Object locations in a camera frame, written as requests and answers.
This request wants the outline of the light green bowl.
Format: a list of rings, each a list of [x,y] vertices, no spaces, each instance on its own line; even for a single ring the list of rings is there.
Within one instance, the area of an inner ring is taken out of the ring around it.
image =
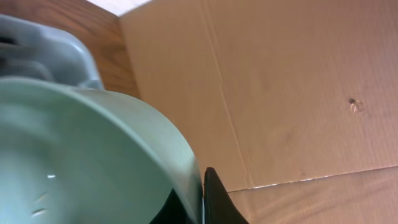
[[[155,108],[112,91],[1,80],[2,223],[150,223],[172,189],[201,223],[195,156]]]

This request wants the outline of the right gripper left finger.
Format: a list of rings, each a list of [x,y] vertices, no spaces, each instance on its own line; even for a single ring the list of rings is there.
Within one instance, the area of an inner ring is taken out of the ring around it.
[[[177,193],[172,189],[163,207],[150,224],[193,224],[193,222],[187,215]]]

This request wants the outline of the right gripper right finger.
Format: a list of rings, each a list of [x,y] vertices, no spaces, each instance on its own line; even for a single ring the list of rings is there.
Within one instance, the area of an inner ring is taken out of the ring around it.
[[[206,169],[204,190],[205,224],[248,224],[212,167]]]

